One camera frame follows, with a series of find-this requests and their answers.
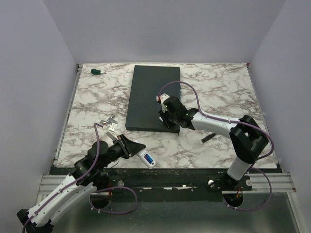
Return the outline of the white remote control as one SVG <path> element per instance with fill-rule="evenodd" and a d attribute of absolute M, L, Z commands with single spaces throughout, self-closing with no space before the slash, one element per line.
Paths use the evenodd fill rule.
<path fill-rule="evenodd" d="M 147 147 L 145 144 L 144 148 L 140 150 L 138 153 L 135 153 L 135 155 L 149 168 L 153 169 L 156 165 L 156 161 L 151 156 L 151 154 L 147 151 Z"/>

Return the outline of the blue battery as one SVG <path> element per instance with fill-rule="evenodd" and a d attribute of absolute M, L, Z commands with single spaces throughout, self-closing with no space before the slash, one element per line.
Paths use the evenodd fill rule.
<path fill-rule="evenodd" d="M 151 164 L 151 165 L 154 164 L 154 161 L 153 161 L 152 157 L 150 157 L 148 154 L 146 154 L 146 155 L 144 156 L 144 158 L 145 158 L 145 160 L 146 160 L 149 164 Z"/>

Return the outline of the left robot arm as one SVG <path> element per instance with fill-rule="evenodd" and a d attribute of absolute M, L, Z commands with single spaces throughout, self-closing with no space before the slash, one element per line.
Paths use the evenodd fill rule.
<path fill-rule="evenodd" d="M 120 158 L 129 159 L 145 151 L 145 144 L 129 140 L 123 134 L 117 136 L 112 146 L 98 139 L 45 199 L 17 213 L 23 225 L 22 232 L 52 232 L 56 220 L 81 198 L 93 192 L 109 192 L 113 189 L 109 175 L 102 174 L 104 168 Z"/>

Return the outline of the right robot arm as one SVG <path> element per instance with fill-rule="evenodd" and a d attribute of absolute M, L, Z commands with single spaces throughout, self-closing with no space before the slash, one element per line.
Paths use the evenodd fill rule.
<path fill-rule="evenodd" d="M 234 119 L 215 115 L 206 117 L 199 109 L 187 109 L 179 98 L 167 94 L 156 97 L 156 101 L 161 105 L 160 119 L 167 128 L 178 125 L 185 129 L 212 132 L 231 140 L 237 157 L 223 179 L 229 190 L 241 185 L 243 175 L 268 145 L 265 131 L 250 116 Z"/>

